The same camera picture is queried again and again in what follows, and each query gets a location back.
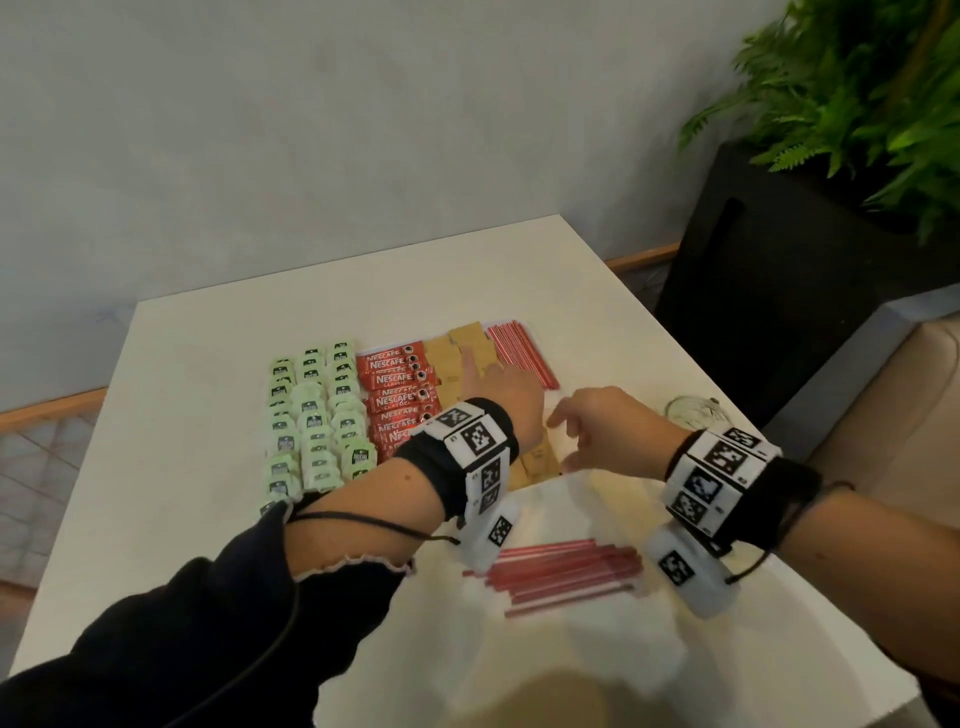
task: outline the person's right hand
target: person's right hand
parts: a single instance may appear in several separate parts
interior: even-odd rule
[[[577,449],[561,463],[564,473],[600,470],[663,480],[670,459],[690,431],[674,425],[619,387],[578,389],[546,421],[566,422]]]

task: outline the wristband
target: wristband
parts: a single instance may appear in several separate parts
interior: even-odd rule
[[[788,515],[817,497],[820,476],[736,427],[694,435],[671,461],[662,495],[667,510],[714,554],[734,541],[775,548]]]
[[[510,464],[519,456],[514,425],[499,404],[471,398],[411,431],[396,457],[430,481],[448,519],[469,522],[506,496]]]

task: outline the person's left hand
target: person's left hand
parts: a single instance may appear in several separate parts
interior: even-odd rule
[[[491,364],[481,376],[473,358],[473,349],[462,347],[464,359],[464,399],[484,397],[493,400],[510,415],[520,454],[529,452],[543,437],[543,387],[533,372],[513,365]]]

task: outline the hand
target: hand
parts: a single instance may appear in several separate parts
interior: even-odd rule
[[[543,387],[533,372],[515,366],[491,364],[483,376],[477,371],[473,349],[462,347],[464,399],[493,400],[510,415],[520,454],[529,452],[543,437]]]
[[[674,453],[690,434],[619,387],[578,389],[561,400],[546,421],[566,423],[577,450],[563,463],[564,473],[597,468],[663,480]]]

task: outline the beige chair cushion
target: beige chair cushion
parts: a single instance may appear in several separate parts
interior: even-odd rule
[[[960,314],[918,326],[810,458],[827,482],[960,528]]]

